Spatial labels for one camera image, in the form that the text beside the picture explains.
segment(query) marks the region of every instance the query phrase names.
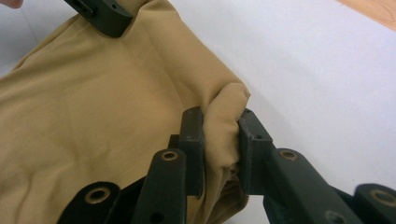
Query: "white background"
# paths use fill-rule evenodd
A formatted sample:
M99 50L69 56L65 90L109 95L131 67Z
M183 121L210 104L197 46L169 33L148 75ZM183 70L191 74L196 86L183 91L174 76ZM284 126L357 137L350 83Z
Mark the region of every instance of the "white background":
M336 1L171 0L248 86L277 147L303 153L329 184L396 189L396 32ZM0 74L75 12L61 0L0 7ZM251 197L228 224L268 223Z

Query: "khaki cloth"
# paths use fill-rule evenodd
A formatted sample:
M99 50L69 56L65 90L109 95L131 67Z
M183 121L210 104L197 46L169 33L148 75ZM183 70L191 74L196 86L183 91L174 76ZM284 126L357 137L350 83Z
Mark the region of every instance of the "khaki cloth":
M121 38L76 16L0 79L0 222L56 223L83 187L125 188L179 133L182 112L205 115L205 195L189 223L241 210L238 126L245 85L164 0L120 3L136 15Z

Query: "black plastic part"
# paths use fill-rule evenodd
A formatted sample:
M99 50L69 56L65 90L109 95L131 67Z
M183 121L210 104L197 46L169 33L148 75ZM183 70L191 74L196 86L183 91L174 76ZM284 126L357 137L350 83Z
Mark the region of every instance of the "black plastic part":
M291 149L271 154L270 170L296 223L362 223L308 160Z
M115 0L64 0L105 35L120 37L133 16Z
M241 154L239 180L242 190L249 195L267 194L265 191L269 191L272 177L264 160L275 150L273 139L249 109L245 109L238 124Z
M109 182L85 187L64 209L58 224L107 224L120 198L120 188Z
M187 158L187 194L198 198L202 196L205 173L203 123L204 116L200 107L184 111L178 137L178 148L186 154Z
M296 224L293 217L290 214L290 210L287 206L279 203L278 200L274 200L271 197L265 196L262 201L265 213L270 223L275 224Z
M145 177L137 180L132 185L121 191L120 199L114 209L113 215L108 223L130 224L134 216L134 210L143 188Z
M369 224L396 223L396 191L377 184L364 184L356 188L356 213Z
M178 149L154 155L132 224L186 223L186 156Z

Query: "fabric fold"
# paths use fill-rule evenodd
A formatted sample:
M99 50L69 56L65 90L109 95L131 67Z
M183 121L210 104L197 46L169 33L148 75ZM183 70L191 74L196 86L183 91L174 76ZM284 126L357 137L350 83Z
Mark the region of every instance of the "fabric fold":
M121 38L76 16L0 79L2 223L56 223L86 185L135 182L195 106L206 180L188 222L221 223L245 206L237 121L247 88L167 1L120 3L137 15Z

